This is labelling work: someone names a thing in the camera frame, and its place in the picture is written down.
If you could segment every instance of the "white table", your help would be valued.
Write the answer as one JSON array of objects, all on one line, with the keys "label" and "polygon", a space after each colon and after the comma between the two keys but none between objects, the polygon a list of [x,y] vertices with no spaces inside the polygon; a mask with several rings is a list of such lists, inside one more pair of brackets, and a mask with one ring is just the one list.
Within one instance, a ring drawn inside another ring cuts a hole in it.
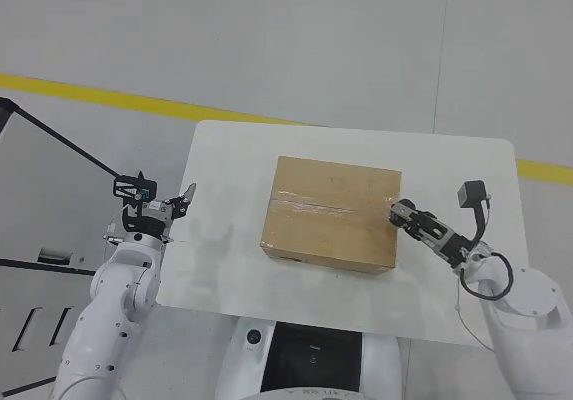
[{"label": "white table", "polygon": [[[515,156],[505,140],[205,121],[183,180],[197,182],[197,192],[173,225],[159,303],[477,345],[454,310],[450,267],[405,233],[396,268],[376,277],[269,259],[259,241],[280,155],[402,171],[401,196],[468,237],[473,213],[459,208],[456,192],[483,179],[492,195],[484,240],[514,266],[528,266]],[[488,341],[478,300],[463,293],[461,304],[467,324]]]}]

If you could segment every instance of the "floor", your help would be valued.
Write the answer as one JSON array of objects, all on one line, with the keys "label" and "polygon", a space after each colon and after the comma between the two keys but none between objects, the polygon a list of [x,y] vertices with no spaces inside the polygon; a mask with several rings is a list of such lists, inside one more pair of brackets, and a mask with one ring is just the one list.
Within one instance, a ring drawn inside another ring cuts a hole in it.
[{"label": "floor", "polygon": [[[573,167],[563,0],[0,0],[0,72],[317,125],[504,138],[518,158]],[[178,192],[195,121],[0,95],[112,168],[145,169],[161,196]],[[573,311],[573,187],[520,189],[531,266]],[[212,398],[233,326],[156,309],[122,380],[129,398]],[[401,343],[405,399],[513,398],[482,348]]]}]

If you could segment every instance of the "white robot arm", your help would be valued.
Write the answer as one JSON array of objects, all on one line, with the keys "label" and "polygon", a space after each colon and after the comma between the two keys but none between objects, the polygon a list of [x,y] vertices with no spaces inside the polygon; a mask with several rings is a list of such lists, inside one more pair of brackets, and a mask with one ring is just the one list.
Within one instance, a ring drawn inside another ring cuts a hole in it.
[{"label": "white robot arm", "polygon": [[[449,263],[460,284],[481,299],[500,370],[517,400],[573,400],[573,317],[562,291],[544,273],[515,268],[481,241],[482,203],[490,196],[482,181],[466,182],[460,207],[472,208],[475,238],[468,240],[408,199],[391,207],[391,223],[424,242]],[[479,292],[468,285],[479,282]]]},{"label": "white robot arm", "polygon": [[114,193],[124,199],[122,222],[127,233],[123,238],[104,236],[117,249],[93,277],[93,300],[68,339],[52,400],[112,398],[128,343],[140,333],[155,304],[170,227],[186,215],[195,193],[192,184],[182,196],[154,201],[156,187],[141,173],[137,178],[115,179]]}]

